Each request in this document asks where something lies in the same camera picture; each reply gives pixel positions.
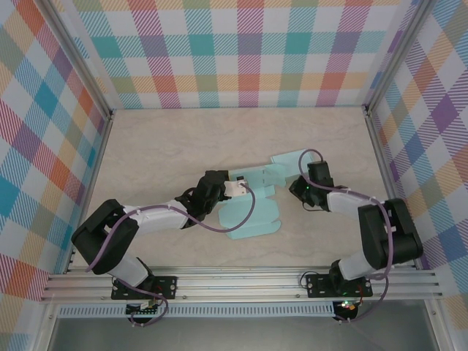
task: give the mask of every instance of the gray floor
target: gray floor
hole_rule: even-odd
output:
[[[388,301],[355,325],[330,317],[165,318],[147,328],[125,319],[58,320],[49,351],[437,350],[422,301]]]
[[[90,211],[109,198],[165,202],[195,186],[205,170],[265,165],[273,155],[304,148],[323,153],[336,184],[385,199],[359,107],[122,110]],[[275,199],[282,227],[274,234],[234,241],[193,227],[136,238],[129,251],[149,265],[297,266],[330,265],[360,249],[356,221],[305,212],[287,188],[277,186]],[[219,227],[216,213],[205,222]],[[84,265],[78,255],[73,266]]]

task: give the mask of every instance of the beige table surface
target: beige table surface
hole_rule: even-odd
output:
[[[205,170],[266,165],[304,148],[322,152],[335,184],[385,199],[359,107],[120,110],[88,214],[109,198],[162,203],[196,186]],[[136,238],[129,252],[148,265],[289,266],[330,265],[360,249],[358,222],[306,212],[287,187],[276,187],[276,233],[231,240],[201,227],[165,230]],[[205,223],[220,227],[216,211]],[[77,254],[73,266],[84,265]]]

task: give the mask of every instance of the colorful plaid pattern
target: colorful plaid pattern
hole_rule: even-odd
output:
[[[415,11],[418,8],[418,5],[420,2],[421,0],[411,0],[411,5],[409,6],[407,13],[404,15],[403,21],[400,23],[400,26],[398,28],[398,31],[396,31],[396,34],[392,40],[392,43],[388,47],[387,53],[385,54],[385,57],[379,66],[379,70],[377,71],[377,74],[375,75],[374,80],[372,81],[371,88],[367,92],[366,98],[364,99],[365,105],[369,103],[369,100],[374,94],[375,88],[377,87],[377,84],[380,82],[380,78],[382,77],[382,74],[385,72],[391,59],[393,58],[395,49],[400,43],[401,38],[403,37],[403,33],[404,31],[406,31],[408,25],[410,24],[413,18],[413,15],[415,14]]]
[[[437,2],[375,117],[424,264],[468,342],[468,1]]]
[[[67,27],[68,32],[70,33],[73,40],[75,41],[76,47],[80,51],[81,56],[83,57],[84,61],[86,62],[86,65],[89,68],[89,72],[94,76],[94,79],[97,82],[97,85],[101,89],[102,95],[104,96],[109,106],[114,106],[115,103],[110,98],[109,92],[107,91],[105,84],[102,82],[102,78],[99,76],[97,72],[97,68],[94,66],[93,61],[90,59],[89,53],[86,50],[85,45],[83,44],[83,41],[78,35],[75,27],[72,26],[68,13],[65,12],[64,5],[62,4],[62,0],[53,0],[53,4],[55,5],[58,13],[60,14],[62,22]]]
[[[33,0],[0,0],[0,350],[63,263],[104,116]]]
[[[400,1],[73,4],[125,108],[298,107],[361,105]]]

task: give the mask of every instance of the purple cable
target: purple cable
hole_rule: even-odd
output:
[[[94,258],[94,261],[91,262],[91,264],[87,267],[86,269],[86,272],[89,272],[91,269],[94,268],[94,266],[99,262],[99,260],[101,259],[102,255],[104,254],[104,251],[107,247],[107,245],[109,244],[109,241],[110,239],[112,238],[112,235],[116,232],[117,230],[117,227],[125,220],[127,219],[128,217],[136,214],[138,211],[141,211],[141,212],[144,212],[144,211],[147,211],[147,210],[152,210],[152,209],[155,209],[155,208],[162,208],[162,209],[167,209],[169,211],[175,211],[175,212],[178,212],[180,214],[183,214],[185,217],[191,219],[193,222],[197,223],[198,225],[204,227],[205,229],[208,229],[208,230],[212,230],[214,232],[217,232],[217,233],[228,233],[228,232],[232,232],[240,227],[242,227],[244,224],[246,224],[246,222],[249,220],[250,216],[252,215],[252,213],[254,212],[254,208],[255,208],[255,194],[254,192],[246,185],[246,184],[241,184],[241,186],[243,186],[244,188],[247,189],[247,192],[249,192],[251,195],[252,195],[252,206],[250,207],[250,210],[246,216],[246,218],[244,218],[244,220],[237,224],[235,227],[232,227],[232,228],[229,228],[229,229],[218,229],[218,228],[213,228],[213,227],[210,227],[209,225],[206,225],[206,224],[203,224],[202,222],[200,222],[198,219],[194,218],[193,216],[190,216],[187,212],[185,211],[182,211],[180,208],[176,208],[176,207],[172,207],[170,205],[150,205],[150,206],[146,206],[146,207],[142,207],[142,208],[137,208],[133,211],[130,211],[128,214],[125,214],[124,216],[122,216],[121,218],[118,219],[118,221],[113,225],[112,229],[110,230],[109,234],[107,234],[107,237],[106,239],[104,240],[104,243],[102,244],[101,246],[101,249],[99,250],[98,254],[96,255],[96,257]],[[169,311],[169,303],[167,302],[167,299],[162,296],[162,295],[158,295],[156,294],[155,292],[149,292],[149,291],[145,291],[145,290],[141,290],[141,289],[138,289],[137,287],[133,287],[132,285],[128,284],[127,282],[124,282],[123,280],[120,280],[120,279],[117,279],[120,283],[122,283],[124,286],[128,287],[129,289],[132,289],[134,291],[136,291],[137,293],[140,293],[140,294],[146,294],[146,295],[150,295],[150,296],[153,296],[155,298],[158,298],[159,300],[162,300],[164,301],[165,303],[165,308],[164,308],[164,311],[158,316],[158,317],[154,317],[152,318],[149,322],[147,323],[136,323],[133,319],[133,316],[134,316],[134,312],[130,314],[130,321],[133,323],[133,325],[136,325],[138,327],[146,327],[148,325],[152,325],[156,322],[158,322],[159,320],[162,319],[162,317],[167,314],[167,312]]]
[[[101,249],[97,253],[96,257],[94,258],[94,261],[91,262],[91,264],[87,267],[85,272],[89,272],[91,269],[94,268],[94,266],[99,262],[99,260],[101,260],[101,257],[104,254],[104,251],[107,248],[107,245],[109,244],[110,239],[112,238],[112,236],[116,232],[118,226],[125,219],[129,218],[130,216],[133,216],[134,214],[136,214],[139,211],[144,212],[144,211],[147,211],[147,210],[153,210],[155,208],[162,208],[162,209],[166,209],[166,210],[175,211],[177,213],[183,214],[185,217],[191,219],[193,222],[197,223],[201,227],[204,227],[205,229],[211,230],[211,231],[216,232],[216,233],[228,233],[228,232],[232,232],[232,231],[234,231],[236,229],[239,229],[244,224],[246,224],[246,222],[249,220],[250,216],[252,215],[252,212],[254,211],[254,207],[255,207],[255,194],[254,194],[254,192],[246,184],[241,184],[241,186],[246,188],[247,192],[249,192],[252,195],[252,206],[250,207],[250,211],[247,214],[246,218],[244,218],[244,220],[241,223],[237,224],[235,227],[232,227],[232,228],[229,228],[229,229],[218,229],[218,228],[210,227],[209,225],[203,224],[202,222],[200,222],[198,219],[194,218],[193,216],[190,216],[187,212],[182,211],[180,208],[172,207],[170,205],[150,205],[150,206],[145,206],[145,207],[142,207],[142,208],[136,208],[135,210],[130,211],[128,214],[125,214],[124,216],[120,217],[118,219],[118,221],[112,226],[112,229],[110,230],[109,234],[107,234],[107,236],[106,236],[106,238],[104,240],[104,243],[101,246]]]
[[[383,290],[383,293],[381,294],[380,296],[380,299],[377,300],[377,302],[370,308],[368,309],[367,311],[365,311],[364,313],[362,313],[359,317],[356,317],[354,320],[352,320],[352,322],[359,322],[360,320],[362,320],[363,318],[366,318],[367,316],[369,316],[371,313],[373,313],[378,306],[380,306],[380,304],[383,302],[383,299],[385,298],[385,296],[387,295],[387,291],[388,291],[388,277],[386,276],[385,277],[385,288]],[[335,316],[336,318],[338,318],[339,320],[343,320],[345,322],[348,322],[348,323],[351,323],[351,320],[346,320],[344,319],[343,317],[340,317],[340,316]]]
[[[390,224],[390,218],[388,217],[388,214],[387,214],[387,211],[385,210],[385,207],[383,207],[383,205],[380,203],[379,200],[377,200],[376,198],[374,197],[370,197],[370,196],[367,196],[365,194],[361,194],[360,192],[354,192],[352,190],[346,190],[346,189],[340,189],[340,188],[332,188],[332,187],[329,187],[329,186],[323,186],[323,185],[320,185],[320,184],[316,184],[314,183],[313,181],[311,181],[309,179],[309,177],[307,176],[307,174],[305,174],[305,172],[303,171],[302,169],[302,159],[304,157],[305,154],[307,154],[308,152],[314,152],[316,153],[317,155],[320,156],[320,160],[323,161],[323,156],[322,154],[317,151],[317,150],[314,150],[313,148],[309,148],[307,150],[305,150],[300,156],[299,156],[299,162],[298,162],[298,165],[299,165],[299,170],[301,172],[301,175],[303,176],[303,178],[306,180],[307,183],[309,183],[310,185],[316,187],[316,188],[319,188],[319,189],[324,189],[324,190],[328,190],[330,192],[341,192],[342,194],[349,194],[349,195],[352,195],[352,196],[356,196],[356,197],[359,197],[360,199],[363,199],[363,200],[370,200],[371,202],[373,202],[374,204],[376,204],[377,206],[379,206],[379,209],[381,210],[382,214],[383,214],[383,218],[385,220],[385,225],[387,226],[387,234],[388,234],[388,260],[387,260],[387,267],[385,267],[385,270],[383,273],[381,274],[374,274],[374,275],[371,275],[370,277],[372,279],[375,279],[375,280],[382,280],[382,279],[385,279],[388,275],[388,273],[390,272],[390,269],[392,268],[392,263],[393,263],[393,234],[392,234],[392,226]]]
[[[154,298],[162,300],[165,303],[164,311],[158,317],[153,317],[153,318],[150,319],[149,322],[146,322],[146,323],[136,323],[133,320],[133,316],[134,316],[135,312],[131,313],[130,314],[130,321],[132,322],[133,325],[136,325],[137,327],[147,327],[148,325],[154,324],[154,323],[158,322],[159,320],[161,320],[164,317],[164,315],[167,314],[167,312],[169,311],[169,303],[167,302],[167,299],[164,296],[158,295],[158,294],[156,294],[154,292],[149,292],[149,291],[138,289],[137,287],[133,287],[132,285],[128,284],[127,282],[124,282],[123,280],[120,280],[120,279],[117,279],[117,280],[120,283],[122,283],[123,285],[125,285],[126,287],[128,287],[129,289],[132,289],[132,290],[136,291],[137,293],[153,296]]]

